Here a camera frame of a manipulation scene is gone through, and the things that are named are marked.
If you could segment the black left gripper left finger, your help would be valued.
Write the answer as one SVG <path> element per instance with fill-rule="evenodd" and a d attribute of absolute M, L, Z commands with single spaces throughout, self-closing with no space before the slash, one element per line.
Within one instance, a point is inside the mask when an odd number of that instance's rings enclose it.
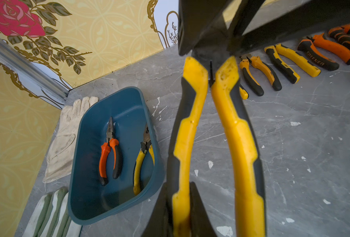
<path fill-rule="evenodd" d="M 167 183 L 164 183 L 142 237 L 170 237 Z"/>

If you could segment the teal plastic storage box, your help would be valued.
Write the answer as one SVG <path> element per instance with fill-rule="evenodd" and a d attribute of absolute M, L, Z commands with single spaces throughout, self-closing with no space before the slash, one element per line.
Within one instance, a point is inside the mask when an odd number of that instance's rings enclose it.
<path fill-rule="evenodd" d="M 101 158 L 109 121 L 114 123 L 122 162 L 114 155 Z M 133 193 L 133 171 L 146 124 L 155 165 L 147 152 L 140 174 L 141 192 Z M 69 190 L 69 214 L 80 225 L 95 223 L 152 197 L 165 176 L 149 109 L 141 90 L 124 88 L 94 104 L 84 114 L 78 131 Z"/>

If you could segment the yellow black large pliers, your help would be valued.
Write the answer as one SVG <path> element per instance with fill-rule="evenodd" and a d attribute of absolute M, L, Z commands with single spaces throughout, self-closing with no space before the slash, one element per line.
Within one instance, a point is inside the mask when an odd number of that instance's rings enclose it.
<path fill-rule="evenodd" d="M 243 100 L 247 100 L 249 98 L 248 92 L 244 89 L 242 85 L 239 86 L 240 96 Z"/>

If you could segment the yellow box pliers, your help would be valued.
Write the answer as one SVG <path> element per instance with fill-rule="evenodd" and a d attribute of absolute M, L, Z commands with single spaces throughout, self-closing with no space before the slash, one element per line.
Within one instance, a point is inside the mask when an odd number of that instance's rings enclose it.
<path fill-rule="evenodd" d="M 239 237 L 266 235 L 265 184 L 258 144 L 240 96 L 235 57 L 220 66 L 202 65 L 194 56 L 185 59 L 181 78 L 182 97 L 172 131 L 167 162 L 167 206 L 170 234 L 191 237 L 190 174 L 196 130 L 208 94 L 220 118 L 225 141 L 205 140 L 200 154 L 226 161 L 234 182 L 236 234 Z"/>

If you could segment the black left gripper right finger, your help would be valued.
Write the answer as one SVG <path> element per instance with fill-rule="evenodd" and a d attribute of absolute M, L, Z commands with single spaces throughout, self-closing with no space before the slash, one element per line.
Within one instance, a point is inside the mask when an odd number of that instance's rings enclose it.
<path fill-rule="evenodd" d="M 190 222 L 192 237 L 217 237 L 195 182 L 190 183 Z"/>

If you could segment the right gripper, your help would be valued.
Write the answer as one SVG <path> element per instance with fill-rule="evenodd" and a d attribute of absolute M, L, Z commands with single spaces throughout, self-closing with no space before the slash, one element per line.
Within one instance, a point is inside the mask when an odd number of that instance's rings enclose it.
<path fill-rule="evenodd" d="M 241 1 L 226 25 L 223 12 L 230 1 L 179 1 L 178 53 L 244 54 L 265 46 L 350 23 L 350 1 L 306 1 L 274 18 L 261 19 L 263 1 Z"/>

